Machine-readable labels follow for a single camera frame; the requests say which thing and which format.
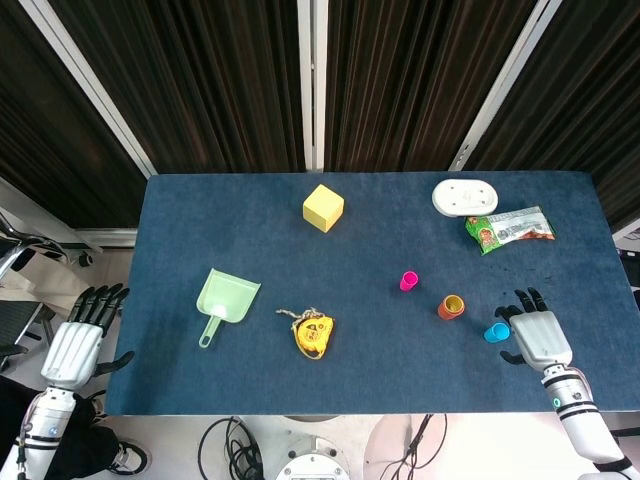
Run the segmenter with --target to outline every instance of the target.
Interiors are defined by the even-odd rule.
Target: dustpan handle
[[[202,336],[200,337],[200,342],[198,343],[200,347],[207,348],[211,343],[211,339],[216,334],[216,330],[220,325],[222,319],[220,317],[216,317],[215,315],[211,315],[207,326],[204,328],[204,332],[202,332]]]

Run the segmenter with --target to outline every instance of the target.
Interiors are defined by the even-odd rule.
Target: orange cup
[[[464,301],[457,295],[447,295],[438,305],[438,315],[443,320],[451,320],[464,312]]]

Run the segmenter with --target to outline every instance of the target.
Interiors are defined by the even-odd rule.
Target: pink cup
[[[418,274],[409,270],[408,272],[404,272],[404,275],[402,275],[402,280],[400,280],[400,290],[402,290],[403,292],[408,292],[417,284]]]

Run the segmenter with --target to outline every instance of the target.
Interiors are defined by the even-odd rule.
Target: small cup
[[[419,278],[416,272],[412,272],[411,270],[404,272],[404,275],[402,275],[402,279],[400,280],[400,290],[408,292],[418,284],[418,280]]]
[[[438,306],[438,315],[443,320],[451,320],[464,312],[464,301],[457,295],[447,295]]]
[[[498,322],[487,328],[484,339],[489,343],[498,343],[509,338],[509,335],[511,335],[511,329],[504,323]]]

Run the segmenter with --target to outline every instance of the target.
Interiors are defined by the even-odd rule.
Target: robotic arm
[[[0,480],[44,480],[75,407],[73,392],[91,377],[114,372],[131,361],[133,352],[127,352],[114,362],[96,364],[102,339],[128,293],[118,284],[89,288],[78,297],[40,372],[48,387],[31,402]]]
[[[558,319],[535,289],[528,290],[530,296],[515,291],[524,312],[515,305],[496,309],[496,317],[504,318],[513,329],[521,352],[500,355],[508,363],[526,363],[543,373],[542,385],[573,447],[601,472],[582,475],[580,480],[640,480],[604,423],[584,374],[569,366],[573,352]]]

